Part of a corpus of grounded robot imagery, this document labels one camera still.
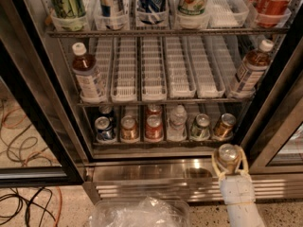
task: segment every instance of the clear plastic bottle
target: clear plastic bottle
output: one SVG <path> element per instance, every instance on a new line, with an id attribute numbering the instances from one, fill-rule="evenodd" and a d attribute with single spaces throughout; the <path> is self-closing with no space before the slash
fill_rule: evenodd
<path id="1" fill-rule="evenodd" d="M 187 111 L 183 105 L 173 108 L 169 114 L 167 137 L 170 141 L 182 141 L 187 138 Z"/>
<path id="2" fill-rule="evenodd" d="M 81 88 L 81 99 L 89 103 L 100 102 L 104 86 L 95 56 L 87 53 L 83 43 L 73 44 L 73 51 L 75 54 L 73 71 Z"/>
<path id="3" fill-rule="evenodd" d="M 249 93 L 254 89 L 270 65 L 269 52 L 273 46 L 272 41 L 262 40 L 258 49 L 251 50 L 245 55 L 235 77 L 230 82 L 230 90 L 234 95 Z"/>

